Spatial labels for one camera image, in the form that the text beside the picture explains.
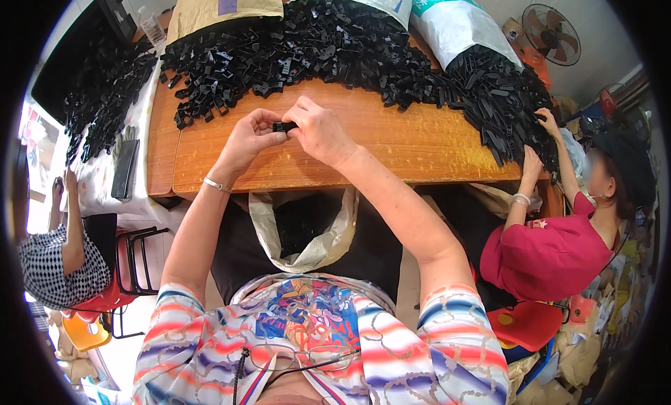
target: white floor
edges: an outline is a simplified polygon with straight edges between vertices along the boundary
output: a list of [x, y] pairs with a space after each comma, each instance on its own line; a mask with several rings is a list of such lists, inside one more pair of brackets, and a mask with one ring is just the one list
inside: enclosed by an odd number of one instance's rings
[[[144, 229], [154, 225], [159, 229], [163, 227], [148, 220], [137, 220], [127, 216], [120, 216], [118, 225], [127, 230]], [[170, 252], [173, 238], [174, 234], [163, 233], [149, 237], [145, 241], [150, 279], [154, 288], [159, 286], [165, 258], [168, 257]], [[136, 258], [141, 261], [142, 254], [139, 251], [139, 244], [136, 249]], [[140, 283], [144, 284], [144, 272], [141, 269], [138, 269], [138, 271]], [[410, 329], [414, 329], [419, 317], [419, 311], [414, 309], [415, 304], [419, 303], [419, 270], [417, 269], [417, 261], [405, 249], [401, 261], [400, 281], [402, 283], [398, 287], [397, 316], [403, 324]], [[155, 296], [143, 296], [128, 305], [128, 309], [123, 315], [124, 333], [130, 334], [147, 330], [155, 301]], [[211, 310], [221, 306], [223, 306], [222, 298], [210, 275], [205, 289], [205, 307]], [[122, 392], [129, 395], [133, 387], [135, 362], [142, 347], [142, 339], [141, 336], [112, 339], [109, 344], [99, 348], [114, 381], [119, 385]]]

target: purple label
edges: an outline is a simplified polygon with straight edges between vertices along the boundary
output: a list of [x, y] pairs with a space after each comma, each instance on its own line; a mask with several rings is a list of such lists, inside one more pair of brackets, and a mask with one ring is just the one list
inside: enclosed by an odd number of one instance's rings
[[238, 12], [238, 0], [219, 0], [219, 16]]

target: ear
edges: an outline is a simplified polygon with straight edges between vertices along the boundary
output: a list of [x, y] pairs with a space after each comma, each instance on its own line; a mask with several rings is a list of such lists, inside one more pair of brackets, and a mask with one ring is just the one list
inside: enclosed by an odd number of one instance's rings
[[615, 195], [615, 190], [616, 190], [616, 184], [615, 184], [615, 178], [612, 176], [608, 179], [608, 188], [606, 188], [606, 191], [604, 192], [603, 195], [605, 195], [607, 198], [610, 198]]

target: face mask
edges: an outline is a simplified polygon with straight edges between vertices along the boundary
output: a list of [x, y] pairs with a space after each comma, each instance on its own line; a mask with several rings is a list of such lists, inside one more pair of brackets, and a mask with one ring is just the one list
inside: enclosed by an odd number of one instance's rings
[[[596, 158], [597, 154], [594, 151], [588, 151], [587, 155], [585, 156], [584, 162], [583, 162], [583, 182], [584, 183], [589, 183], [590, 177], [592, 175], [592, 167], [594, 166], [594, 158]], [[601, 195], [598, 196], [593, 196], [589, 195], [589, 198], [592, 199], [592, 201], [596, 202], [596, 198], [601, 198], [606, 193], [604, 192]]]

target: red plastic chair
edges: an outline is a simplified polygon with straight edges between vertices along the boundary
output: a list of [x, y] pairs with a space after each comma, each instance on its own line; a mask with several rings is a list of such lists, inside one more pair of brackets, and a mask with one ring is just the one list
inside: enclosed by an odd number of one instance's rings
[[564, 314], [550, 304], [521, 302], [512, 310], [487, 312], [487, 318], [499, 340], [538, 351], [557, 335]]
[[[134, 337], [136, 335], [144, 335], [144, 333], [134, 333], [134, 334], [124, 334], [123, 333], [123, 306], [127, 306], [132, 303], [139, 295], [128, 292], [123, 287], [135, 287], [136, 283], [133, 284], [133, 281], [137, 280], [136, 275], [131, 275], [131, 269], [135, 267], [133, 250], [128, 249], [128, 243], [124, 239], [124, 236], [128, 235], [137, 235], [137, 234], [146, 234], [147, 232], [152, 232], [155, 234], [156, 228], [142, 229], [141, 231], [129, 232], [124, 229], [117, 229], [117, 261], [114, 267], [114, 272], [112, 274], [111, 283], [109, 286], [96, 297], [87, 300], [86, 302], [76, 305], [73, 309], [67, 309], [61, 311], [61, 314], [66, 319], [71, 319], [75, 314], [88, 324], [95, 323], [98, 320], [103, 321], [103, 326], [105, 330], [110, 332], [112, 336], [116, 339], [123, 339]], [[142, 247], [142, 256], [146, 268], [146, 255], [144, 253], [144, 246]], [[103, 313], [109, 313], [110, 319], [109, 324], [104, 319], [101, 319]], [[120, 334], [114, 332], [114, 317], [119, 319]]]

